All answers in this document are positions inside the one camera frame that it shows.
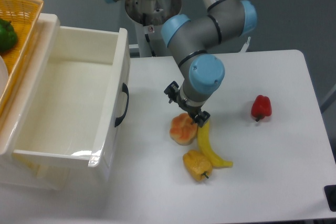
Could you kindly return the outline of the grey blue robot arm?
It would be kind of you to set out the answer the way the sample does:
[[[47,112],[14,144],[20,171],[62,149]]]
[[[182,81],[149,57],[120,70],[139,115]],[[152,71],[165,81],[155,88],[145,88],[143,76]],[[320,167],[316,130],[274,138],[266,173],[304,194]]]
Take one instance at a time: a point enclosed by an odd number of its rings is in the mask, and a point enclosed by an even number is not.
[[[203,0],[206,16],[191,20],[182,14],[181,0],[122,1],[136,29],[140,56],[171,55],[184,77],[181,85],[172,82],[165,89],[169,101],[203,126],[210,115],[202,106],[225,74],[224,65],[207,51],[255,29],[254,6],[247,0]]]

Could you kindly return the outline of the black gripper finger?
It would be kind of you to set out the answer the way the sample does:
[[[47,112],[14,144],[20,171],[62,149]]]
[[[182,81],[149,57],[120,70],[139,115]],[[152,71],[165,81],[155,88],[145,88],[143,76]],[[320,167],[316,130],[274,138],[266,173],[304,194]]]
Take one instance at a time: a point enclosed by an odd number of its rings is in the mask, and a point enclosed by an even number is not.
[[[191,118],[193,122],[196,123],[199,127],[203,127],[210,118],[210,114],[207,111],[198,110],[197,112],[191,113]]]
[[[178,92],[179,85],[175,81],[172,81],[164,90],[164,94],[169,98],[169,103],[176,102]]]

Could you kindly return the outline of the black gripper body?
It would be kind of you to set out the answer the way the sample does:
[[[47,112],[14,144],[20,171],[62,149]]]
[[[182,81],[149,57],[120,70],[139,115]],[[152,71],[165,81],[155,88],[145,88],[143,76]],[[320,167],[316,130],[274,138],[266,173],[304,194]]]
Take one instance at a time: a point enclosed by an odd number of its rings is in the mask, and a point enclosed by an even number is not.
[[[185,112],[187,112],[193,120],[198,116],[199,111],[204,105],[203,101],[195,102],[192,101],[190,98],[188,98],[183,90],[183,87],[179,89],[176,101],[179,107]]]

